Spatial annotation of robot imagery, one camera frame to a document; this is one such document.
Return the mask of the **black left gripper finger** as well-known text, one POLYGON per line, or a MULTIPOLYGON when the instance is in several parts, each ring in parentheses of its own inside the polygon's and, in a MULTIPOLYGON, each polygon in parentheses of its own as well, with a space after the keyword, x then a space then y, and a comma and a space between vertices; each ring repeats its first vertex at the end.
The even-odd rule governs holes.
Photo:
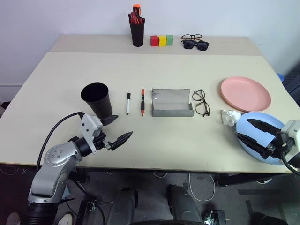
POLYGON ((107 125, 111 124, 112 122, 114 122, 117 118, 118 118, 118 115, 111 115, 105 119, 101 119, 100 121, 103 124, 103 126, 107 126, 107 125))
POLYGON ((105 147, 108 150, 115 150, 118 147, 122 146, 131 137, 132 134, 133 134, 132 131, 131 132, 127 132, 127 133, 119 136, 116 141, 114 141, 114 142, 107 142, 107 144, 105 145, 105 147))

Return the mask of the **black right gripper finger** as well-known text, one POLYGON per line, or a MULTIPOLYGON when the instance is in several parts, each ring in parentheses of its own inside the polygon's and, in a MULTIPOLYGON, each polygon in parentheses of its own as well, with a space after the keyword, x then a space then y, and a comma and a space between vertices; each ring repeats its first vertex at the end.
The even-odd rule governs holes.
POLYGON ((255 128, 265 132, 265 133, 269 133, 273 136, 278 136, 278 134, 280 133, 280 129, 268 124, 267 122, 263 122, 260 120, 256 120, 256 119, 247 119, 247 121, 254 126, 255 128))
POLYGON ((257 143, 257 141, 245 134, 241 134, 238 132, 235 132, 238 139, 240 139, 246 146, 251 148, 252 150, 258 152, 263 159, 266 159, 268 157, 268 151, 265 147, 261 146, 257 143))

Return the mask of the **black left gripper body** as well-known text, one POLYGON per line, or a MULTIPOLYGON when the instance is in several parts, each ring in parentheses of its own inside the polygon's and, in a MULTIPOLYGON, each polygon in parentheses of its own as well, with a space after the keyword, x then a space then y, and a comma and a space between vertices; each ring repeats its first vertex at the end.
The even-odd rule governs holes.
POLYGON ((99 136, 94 138, 93 144, 96 150, 100 150, 103 148, 107 150, 111 149, 110 143, 105 138, 106 138, 106 134, 103 131, 100 132, 99 136))

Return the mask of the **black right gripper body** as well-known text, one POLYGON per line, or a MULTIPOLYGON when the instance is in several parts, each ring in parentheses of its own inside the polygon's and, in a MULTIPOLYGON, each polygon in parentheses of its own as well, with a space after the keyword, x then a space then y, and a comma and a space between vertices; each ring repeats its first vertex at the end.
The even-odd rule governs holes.
POLYGON ((264 159, 267 159, 268 157, 278 158, 282 159, 281 157, 281 147, 283 145, 283 140, 281 137, 281 134, 278 133, 273 140, 265 147, 265 157, 264 159))

